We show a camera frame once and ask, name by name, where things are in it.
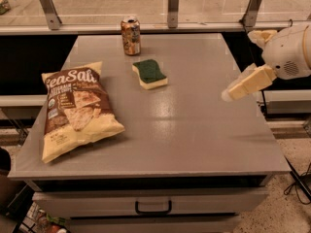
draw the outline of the bag of chips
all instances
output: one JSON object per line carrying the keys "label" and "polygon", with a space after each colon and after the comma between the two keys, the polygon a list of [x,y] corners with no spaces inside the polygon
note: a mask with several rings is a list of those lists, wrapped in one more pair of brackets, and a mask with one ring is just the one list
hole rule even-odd
{"label": "bag of chips", "polygon": [[48,107],[42,160],[124,131],[99,78],[102,62],[42,74]]}

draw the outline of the green and yellow sponge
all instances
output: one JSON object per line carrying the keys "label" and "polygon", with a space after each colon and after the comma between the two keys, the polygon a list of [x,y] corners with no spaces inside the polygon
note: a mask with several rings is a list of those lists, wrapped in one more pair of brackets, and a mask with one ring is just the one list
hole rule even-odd
{"label": "green and yellow sponge", "polygon": [[145,89],[153,89],[168,83],[167,77],[161,73],[157,62],[153,59],[135,62],[132,69],[139,77],[139,84]]}

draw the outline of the floor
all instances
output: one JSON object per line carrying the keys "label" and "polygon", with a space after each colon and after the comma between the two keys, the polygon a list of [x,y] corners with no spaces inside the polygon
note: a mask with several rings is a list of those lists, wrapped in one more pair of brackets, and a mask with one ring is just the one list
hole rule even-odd
{"label": "floor", "polygon": [[[167,16],[166,0],[54,0],[54,3],[65,24],[117,25],[127,14],[138,15],[141,23],[157,24],[165,23]],[[0,26],[46,25],[39,0],[10,0],[10,4],[12,9],[1,16]],[[248,0],[180,0],[179,18],[180,22],[235,22],[243,16],[247,5]],[[263,0],[259,21],[306,20],[310,13],[311,0]],[[302,125],[304,121],[305,117],[295,117],[267,122],[299,174],[306,172],[311,162],[311,138]],[[16,132],[2,129],[1,136],[16,139]],[[15,141],[1,146],[10,151],[13,161],[20,150]],[[242,214],[242,222],[233,233],[311,233],[311,204],[303,205],[294,188],[284,195],[293,181],[289,174],[275,176],[267,186],[270,195],[254,211]],[[301,191],[297,192],[307,202]]]}

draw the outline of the aluminum can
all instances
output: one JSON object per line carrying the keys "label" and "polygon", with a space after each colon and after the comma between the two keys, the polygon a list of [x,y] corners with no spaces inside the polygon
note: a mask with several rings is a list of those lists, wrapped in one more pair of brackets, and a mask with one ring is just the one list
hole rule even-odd
{"label": "aluminum can", "polygon": [[121,21],[121,34],[124,53],[136,55],[140,53],[140,24],[136,17],[125,17]]}

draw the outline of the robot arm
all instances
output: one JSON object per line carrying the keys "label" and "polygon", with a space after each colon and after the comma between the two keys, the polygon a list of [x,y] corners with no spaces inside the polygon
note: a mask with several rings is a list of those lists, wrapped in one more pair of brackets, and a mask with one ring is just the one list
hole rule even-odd
{"label": "robot arm", "polygon": [[222,93],[225,101],[262,90],[276,78],[290,80],[311,75],[311,27],[299,25],[281,30],[252,31],[249,38],[263,49],[265,65],[246,68]]}

